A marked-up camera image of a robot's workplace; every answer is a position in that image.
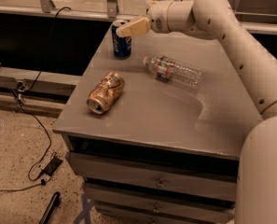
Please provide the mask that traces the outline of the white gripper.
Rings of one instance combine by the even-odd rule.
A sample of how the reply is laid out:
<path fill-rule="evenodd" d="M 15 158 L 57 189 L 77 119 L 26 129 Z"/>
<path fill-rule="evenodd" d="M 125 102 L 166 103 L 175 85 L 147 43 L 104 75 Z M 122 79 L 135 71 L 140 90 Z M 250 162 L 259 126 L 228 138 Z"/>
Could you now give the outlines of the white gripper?
<path fill-rule="evenodd" d="M 155 33 L 167 34 L 171 30 L 168 25 L 168 11 L 173 0 L 147 0 L 146 17 L 140 17 L 117 28 L 119 37 L 147 34 L 151 29 Z"/>

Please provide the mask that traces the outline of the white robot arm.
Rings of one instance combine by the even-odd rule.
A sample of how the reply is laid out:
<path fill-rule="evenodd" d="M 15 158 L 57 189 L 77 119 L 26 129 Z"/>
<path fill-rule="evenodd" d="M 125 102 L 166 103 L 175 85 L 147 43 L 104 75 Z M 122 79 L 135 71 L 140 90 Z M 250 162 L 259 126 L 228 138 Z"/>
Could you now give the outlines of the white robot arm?
<path fill-rule="evenodd" d="M 262 117 L 242 145 L 234 223 L 277 224 L 277 59 L 240 25 L 228 0 L 149 0 L 146 7 L 147 15 L 119 27 L 118 36 L 210 35 L 225 51 Z"/>

